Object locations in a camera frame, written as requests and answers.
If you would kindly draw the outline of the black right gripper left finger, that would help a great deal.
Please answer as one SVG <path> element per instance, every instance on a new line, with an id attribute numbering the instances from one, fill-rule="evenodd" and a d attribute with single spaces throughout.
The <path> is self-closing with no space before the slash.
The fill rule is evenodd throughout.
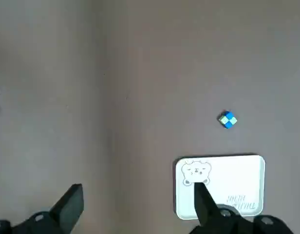
<path id="1" fill-rule="evenodd" d="M 73 184 L 49 210 L 33 214 L 12 226 L 0 220 L 0 234 L 69 234 L 84 211 L 82 184 Z"/>

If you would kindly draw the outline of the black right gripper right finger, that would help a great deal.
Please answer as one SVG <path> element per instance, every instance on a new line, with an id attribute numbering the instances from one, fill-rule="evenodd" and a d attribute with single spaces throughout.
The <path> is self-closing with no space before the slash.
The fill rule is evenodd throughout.
<path id="1" fill-rule="evenodd" d="M 281 219 L 257 215 L 252 221 L 228 205 L 217 205 L 203 183 L 194 184 L 194 208 L 200 225 L 192 234 L 291 234 Z"/>

